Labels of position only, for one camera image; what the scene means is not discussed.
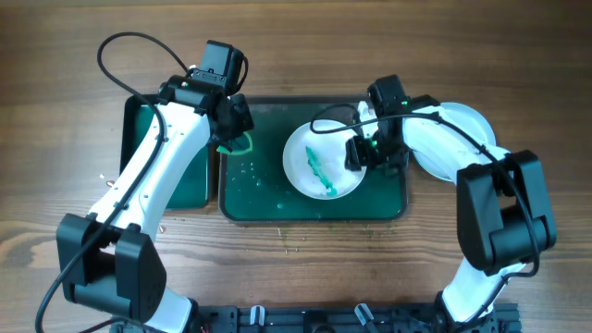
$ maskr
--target table top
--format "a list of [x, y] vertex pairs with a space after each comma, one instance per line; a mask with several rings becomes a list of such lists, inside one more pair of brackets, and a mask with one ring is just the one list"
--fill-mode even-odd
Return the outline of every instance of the table top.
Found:
[[[0, 332], [32, 331], [58, 273], [57, 224], [85, 215], [117, 178], [128, 95], [95, 54], [119, 31], [151, 34], [188, 64], [200, 62], [208, 39], [232, 43], [249, 57], [246, 94], [363, 93], [399, 74], [411, 96], [479, 110], [501, 146], [540, 157], [558, 229], [539, 274], [513, 280], [499, 300], [519, 303], [525, 332], [590, 330], [590, 2], [141, 2], [0, 9]], [[105, 65], [142, 93], [180, 73], [166, 52], [133, 38], [109, 45]], [[414, 161], [408, 180], [406, 217], [380, 226], [241, 228], [216, 199], [168, 212], [156, 243], [168, 286], [203, 305], [431, 302], [462, 259], [455, 191]], [[81, 330], [106, 318], [59, 291], [45, 327]]]

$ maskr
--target robotic arm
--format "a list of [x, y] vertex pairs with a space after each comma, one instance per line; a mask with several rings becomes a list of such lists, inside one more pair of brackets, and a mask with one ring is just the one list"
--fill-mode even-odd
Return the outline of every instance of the robotic arm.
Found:
[[[230, 150], [230, 140], [253, 128], [244, 96], [233, 95], [241, 86], [238, 79], [242, 62], [239, 50], [210, 41], [199, 68], [163, 83], [157, 107], [166, 124], [165, 143], [122, 212], [64, 279], [67, 300], [156, 332], [203, 332], [197, 302], [166, 287], [167, 273], [154, 248], [155, 234], [166, 204], [193, 157], [206, 144]], [[439, 133], [448, 135], [449, 140], [440, 142], [439, 147], [425, 145], [419, 140], [422, 136], [406, 133], [415, 130], [429, 136], [442, 131], [441, 125], [425, 119], [388, 118], [410, 112], [439, 112], [446, 117], [438, 101], [427, 95], [408, 98], [396, 76], [377, 80], [368, 91], [376, 117], [386, 119], [377, 122], [375, 129], [364, 127], [364, 135], [347, 142], [346, 166], [406, 167], [409, 147], [439, 163], [448, 161], [446, 169], [457, 184], [458, 239], [465, 258], [454, 280], [437, 297], [438, 310], [432, 326], [437, 332], [454, 331], [473, 320], [475, 314], [490, 312], [487, 300], [492, 294], [495, 299], [503, 277], [533, 261], [530, 232], [521, 210], [516, 204], [500, 208], [499, 194], [524, 198], [538, 249], [547, 250], [555, 243], [540, 162], [528, 151], [507, 154], [501, 148], [488, 147], [513, 174], [519, 190], [514, 193], [483, 156], [471, 148], [462, 152], [450, 149], [449, 140], [462, 142], [458, 135]], [[62, 269], [121, 201], [122, 193], [130, 188], [148, 160], [158, 134], [154, 118], [119, 179], [89, 214], [64, 217], [56, 232]], [[102, 251], [109, 245], [115, 245], [114, 254]], [[262, 331], [265, 314], [252, 312], [251, 322], [260, 323]]]

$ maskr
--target dark green tray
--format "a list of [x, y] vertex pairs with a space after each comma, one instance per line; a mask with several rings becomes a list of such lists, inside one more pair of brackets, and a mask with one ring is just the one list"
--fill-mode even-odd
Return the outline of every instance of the dark green tray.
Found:
[[[350, 194], [335, 200], [316, 200], [299, 193], [288, 181], [282, 154], [288, 137], [323, 107], [357, 105], [365, 96], [247, 97], [255, 129], [253, 151], [220, 159], [219, 207], [238, 224], [295, 221], [387, 222], [407, 208], [404, 170], [389, 177], [368, 170]], [[325, 118], [352, 123], [350, 109], [335, 109]]]
[[[156, 95], [144, 95], [155, 103]], [[154, 113], [142, 105], [136, 97], [130, 97], [125, 105], [123, 117], [123, 140], [121, 141], [120, 172], [126, 167], [146, 135]], [[210, 152], [204, 147], [190, 162], [179, 185], [170, 197], [166, 209], [187, 209], [204, 207], [211, 194]]]

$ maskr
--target white plate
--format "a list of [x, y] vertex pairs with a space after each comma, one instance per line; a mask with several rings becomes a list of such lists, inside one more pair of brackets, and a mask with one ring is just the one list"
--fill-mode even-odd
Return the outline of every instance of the white plate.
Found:
[[[485, 117], [477, 110], [468, 105], [453, 102], [441, 103], [440, 106], [445, 108], [449, 112], [449, 116], [462, 125], [462, 129], [471, 134], [471, 136], [489, 144], [496, 144], [496, 136], [493, 133], [491, 125], [489, 125]], [[419, 152], [413, 152], [413, 155], [417, 163], [430, 175], [438, 179], [451, 181], [446, 173], [436, 163], [427, 158], [427, 156]]]
[[[302, 194], [314, 199], [331, 200], [353, 191], [366, 173], [345, 168], [345, 142], [355, 135], [351, 129], [331, 134], [314, 134], [310, 123], [296, 129], [284, 147], [284, 172]], [[316, 130], [345, 126], [335, 120], [317, 120]]]

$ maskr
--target wooden table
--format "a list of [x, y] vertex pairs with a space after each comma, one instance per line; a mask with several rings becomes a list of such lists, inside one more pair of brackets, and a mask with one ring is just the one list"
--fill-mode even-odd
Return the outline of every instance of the wooden table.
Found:
[[[247, 94], [362, 93], [397, 73], [410, 95], [481, 111], [500, 145], [542, 160], [559, 234], [538, 276], [513, 280], [500, 301], [520, 304], [525, 332], [592, 329], [590, 2], [55, 4], [73, 2], [0, 9], [0, 332], [32, 331], [58, 273], [57, 224], [85, 215], [117, 178], [128, 95], [95, 53], [119, 31], [149, 33], [188, 64], [200, 62], [208, 39], [232, 43], [250, 59]], [[143, 93], [180, 73], [166, 52], [133, 38], [109, 45], [105, 64]], [[281, 237], [229, 224], [214, 199], [167, 213], [156, 247], [168, 285], [200, 304], [431, 302], [462, 258], [455, 192], [415, 162], [409, 189], [406, 217], [373, 232], [303, 225]], [[60, 290], [45, 327], [80, 330], [105, 318]]]

